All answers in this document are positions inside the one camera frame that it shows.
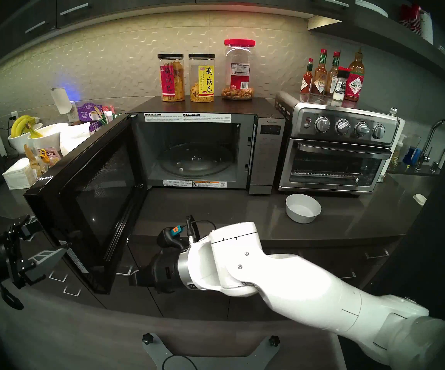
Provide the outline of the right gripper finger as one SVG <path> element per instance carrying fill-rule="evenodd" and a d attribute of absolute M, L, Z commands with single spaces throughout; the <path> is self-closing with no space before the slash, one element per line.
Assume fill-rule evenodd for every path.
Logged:
<path fill-rule="evenodd" d="M 151 268 L 139 268 L 129 276 L 129 285 L 151 287 Z"/>

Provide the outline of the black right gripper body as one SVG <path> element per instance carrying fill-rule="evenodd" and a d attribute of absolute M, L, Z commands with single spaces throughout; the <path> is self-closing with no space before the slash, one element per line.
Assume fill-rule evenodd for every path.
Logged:
<path fill-rule="evenodd" d="M 178 268 L 181 253 L 180 250 L 160 250 L 145 269 L 144 285 L 154 288 L 158 293 L 187 290 Z"/>

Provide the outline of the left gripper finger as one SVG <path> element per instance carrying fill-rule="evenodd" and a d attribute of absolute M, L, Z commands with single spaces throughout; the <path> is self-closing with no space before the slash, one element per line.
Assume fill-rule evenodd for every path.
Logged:
<path fill-rule="evenodd" d="M 33 239 L 34 235 L 44 231 L 44 227 L 35 215 L 25 215 L 14 220 L 12 234 L 20 239 Z"/>
<path fill-rule="evenodd" d="M 60 247 L 55 250 L 41 251 L 30 258 L 18 257 L 16 259 L 17 283 L 33 286 L 43 281 L 67 250 L 68 247 Z"/>

